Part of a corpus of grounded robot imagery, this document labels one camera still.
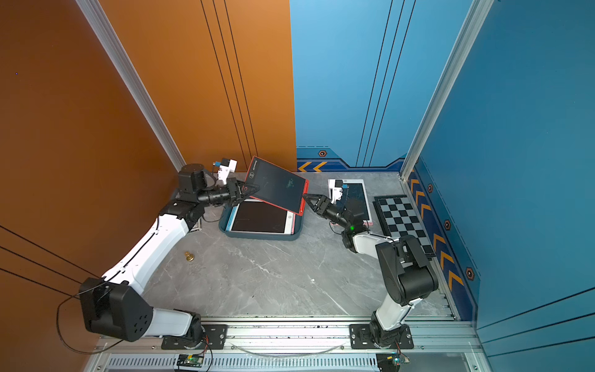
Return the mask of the teal storage box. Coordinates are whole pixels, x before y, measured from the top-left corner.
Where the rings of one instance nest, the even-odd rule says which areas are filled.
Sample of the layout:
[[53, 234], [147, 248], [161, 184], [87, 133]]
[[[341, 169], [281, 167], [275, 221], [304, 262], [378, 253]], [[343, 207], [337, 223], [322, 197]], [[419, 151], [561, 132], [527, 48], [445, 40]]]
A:
[[297, 240], [302, 226], [302, 216], [252, 198], [225, 207], [218, 221], [228, 237], [251, 240]]

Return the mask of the red writing tablet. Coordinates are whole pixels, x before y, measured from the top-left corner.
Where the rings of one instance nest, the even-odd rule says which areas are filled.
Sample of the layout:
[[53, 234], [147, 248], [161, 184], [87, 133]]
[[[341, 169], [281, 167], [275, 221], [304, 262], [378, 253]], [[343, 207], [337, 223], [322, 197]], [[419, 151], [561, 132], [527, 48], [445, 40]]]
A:
[[309, 181], [260, 157], [253, 157], [246, 172], [245, 183], [257, 186], [253, 197], [280, 209], [303, 216]]

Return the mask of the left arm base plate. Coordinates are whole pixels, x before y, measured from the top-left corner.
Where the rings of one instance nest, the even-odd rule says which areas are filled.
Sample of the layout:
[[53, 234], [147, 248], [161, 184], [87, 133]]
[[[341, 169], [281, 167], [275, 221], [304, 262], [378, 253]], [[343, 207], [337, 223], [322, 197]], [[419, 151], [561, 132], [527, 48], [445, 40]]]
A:
[[223, 350], [228, 326], [226, 324], [198, 325], [184, 336], [164, 336], [162, 350]]

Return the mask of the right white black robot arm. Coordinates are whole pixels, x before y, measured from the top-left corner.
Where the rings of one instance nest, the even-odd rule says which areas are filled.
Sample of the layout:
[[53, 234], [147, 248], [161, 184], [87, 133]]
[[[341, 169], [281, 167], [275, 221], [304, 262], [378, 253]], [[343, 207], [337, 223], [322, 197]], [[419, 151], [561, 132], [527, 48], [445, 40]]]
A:
[[340, 208], [325, 195], [305, 194], [305, 203], [318, 216], [340, 226], [342, 243], [355, 254], [378, 260], [387, 295], [373, 312], [360, 339], [367, 347], [411, 349], [411, 332], [405, 319], [422, 300], [439, 288], [439, 279], [418, 238], [393, 238], [370, 232], [364, 221]]

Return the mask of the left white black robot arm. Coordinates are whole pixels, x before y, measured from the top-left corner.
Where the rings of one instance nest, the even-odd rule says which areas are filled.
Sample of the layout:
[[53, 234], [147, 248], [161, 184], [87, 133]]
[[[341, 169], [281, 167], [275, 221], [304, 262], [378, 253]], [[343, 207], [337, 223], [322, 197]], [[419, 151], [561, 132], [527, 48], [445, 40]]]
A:
[[154, 308], [142, 297], [154, 271], [178, 241], [188, 235], [210, 206], [237, 206], [258, 187], [236, 178], [218, 179], [201, 164], [178, 173], [178, 192], [146, 235], [101, 278], [88, 278], [78, 297], [86, 330], [127, 342], [162, 337], [195, 348], [205, 342], [200, 315]]

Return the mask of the pink writing tablet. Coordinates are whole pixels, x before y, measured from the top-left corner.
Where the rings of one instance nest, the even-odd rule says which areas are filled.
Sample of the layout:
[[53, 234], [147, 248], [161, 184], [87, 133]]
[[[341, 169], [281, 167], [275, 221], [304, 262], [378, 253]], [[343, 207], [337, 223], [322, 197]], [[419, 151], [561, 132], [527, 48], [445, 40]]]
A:
[[337, 203], [338, 207], [345, 207], [353, 213], [353, 215], [362, 218], [367, 226], [373, 224], [372, 215], [370, 212], [369, 200], [363, 179], [342, 179], [348, 186], [347, 192], [342, 199]]
[[227, 232], [291, 235], [295, 214], [263, 201], [248, 199], [232, 208], [226, 225]]

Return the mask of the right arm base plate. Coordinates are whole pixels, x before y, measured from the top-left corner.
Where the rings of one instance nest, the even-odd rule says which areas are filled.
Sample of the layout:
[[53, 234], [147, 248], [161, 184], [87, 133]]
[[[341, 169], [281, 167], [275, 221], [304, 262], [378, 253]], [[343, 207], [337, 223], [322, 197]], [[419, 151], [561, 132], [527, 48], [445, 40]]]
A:
[[410, 327], [401, 325], [395, 330], [383, 330], [376, 322], [349, 325], [351, 348], [354, 350], [415, 348]]

